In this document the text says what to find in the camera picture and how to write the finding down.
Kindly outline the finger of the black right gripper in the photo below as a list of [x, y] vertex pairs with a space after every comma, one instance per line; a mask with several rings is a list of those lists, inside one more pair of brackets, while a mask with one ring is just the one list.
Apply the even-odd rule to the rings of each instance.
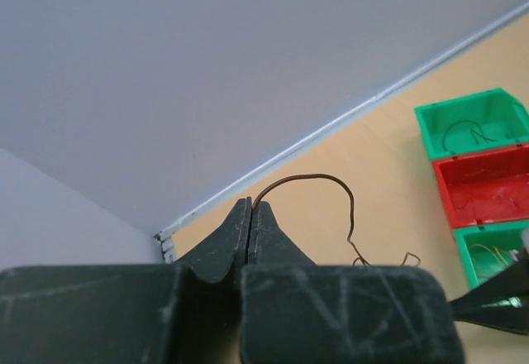
[[453, 299], [454, 320], [528, 334], [528, 259], [516, 261], [466, 295]]

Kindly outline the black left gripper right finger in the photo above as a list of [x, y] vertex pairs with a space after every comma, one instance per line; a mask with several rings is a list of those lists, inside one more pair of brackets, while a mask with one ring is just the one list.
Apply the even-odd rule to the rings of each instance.
[[462, 363], [444, 290], [410, 266], [277, 261], [282, 230], [269, 204], [252, 217], [241, 272], [244, 363]]

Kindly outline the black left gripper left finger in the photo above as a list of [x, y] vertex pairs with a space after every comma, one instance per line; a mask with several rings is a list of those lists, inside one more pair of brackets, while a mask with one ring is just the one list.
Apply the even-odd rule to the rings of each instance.
[[3, 363], [167, 363], [183, 289], [244, 260], [251, 200], [180, 261], [22, 266], [1, 273]]

